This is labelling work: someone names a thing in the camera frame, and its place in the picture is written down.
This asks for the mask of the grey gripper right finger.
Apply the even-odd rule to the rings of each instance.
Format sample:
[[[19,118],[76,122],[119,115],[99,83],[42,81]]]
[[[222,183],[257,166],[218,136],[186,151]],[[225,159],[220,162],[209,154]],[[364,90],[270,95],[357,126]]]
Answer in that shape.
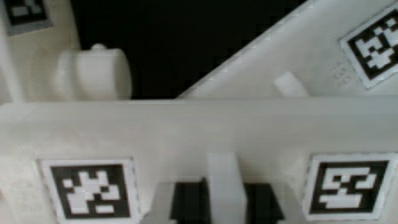
[[[273,190],[268,183],[245,183],[245,224],[307,224],[298,201],[288,189]]]

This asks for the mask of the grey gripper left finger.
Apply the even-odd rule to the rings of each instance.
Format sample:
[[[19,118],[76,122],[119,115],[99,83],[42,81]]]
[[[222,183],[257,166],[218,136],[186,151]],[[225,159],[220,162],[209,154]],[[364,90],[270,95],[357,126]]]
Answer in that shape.
[[[140,224],[209,224],[208,181],[160,183]]]

